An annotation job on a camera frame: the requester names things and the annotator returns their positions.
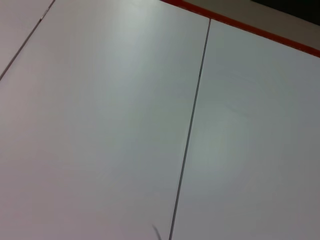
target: white surface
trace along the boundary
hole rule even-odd
[[[0,0],[0,74],[52,0]]]
[[[212,21],[173,240],[317,240],[320,59]]]
[[[168,239],[208,23],[54,3],[0,82],[1,239]]]

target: red trim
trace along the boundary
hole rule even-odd
[[[204,9],[202,7],[193,5],[189,2],[186,2],[183,0],[162,0],[162,1],[166,2],[168,4],[171,4],[171,5],[177,6],[179,8],[186,9],[190,12],[205,16],[207,18],[214,19],[219,22],[228,24],[228,25],[236,27],[238,29],[242,29],[247,32],[259,35],[261,37],[273,40],[277,43],[287,45],[287,46],[292,47],[294,49],[300,50],[302,52],[305,52],[307,54],[311,54],[313,56],[320,58],[320,50],[317,50],[313,47],[310,47],[310,46],[298,43],[296,41],[292,41],[292,40],[287,39],[285,37],[278,36],[276,34],[261,30],[259,28],[254,27],[254,26],[250,26],[250,25],[242,23],[240,21],[237,21],[237,20],[231,19],[229,17],[215,13],[213,11],[209,11],[209,10]]]

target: white panel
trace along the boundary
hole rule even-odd
[[[0,0],[0,74],[52,0]]]
[[[317,240],[320,59],[212,21],[173,240]]]
[[[54,3],[0,82],[1,239],[168,239],[208,24]]]

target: red edge strip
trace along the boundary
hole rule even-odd
[[[171,4],[171,5],[177,6],[179,8],[188,10],[190,12],[205,16],[207,18],[217,20],[218,22],[228,24],[228,25],[236,27],[238,29],[242,29],[247,32],[250,32],[250,33],[259,35],[261,37],[270,39],[270,40],[275,41],[277,43],[284,44],[284,45],[289,46],[291,48],[300,50],[302,52],[305,52],[307,54],[311,54],[313,56],[320,58],[320,50],[317,50],[313,47],[310,47],[310,46],[298,43],[296,41],[292,41],[292,40],[287,39],[285,37],[278,36],[276,34],[261,30],[259,28],[254,27],[254,26],[247,25],[245,23],[242,23],[237,20],[231,19],[229,17],[220,15],[220,14],[215,13],[213,11],[209,11],[209,10],[204,9],[202,7],[193,5],[189,2],[186,2],[183,0],[162,0],[162,1],[165,3]]]

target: white board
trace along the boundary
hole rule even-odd
[[[53,4],[0,82],[1,239],[168,239],[208,24]]]
[[[319,239],[319,104],[319,58],[213,20],[172,239]]]
[[[52,0],[0,0],[0,75]]]

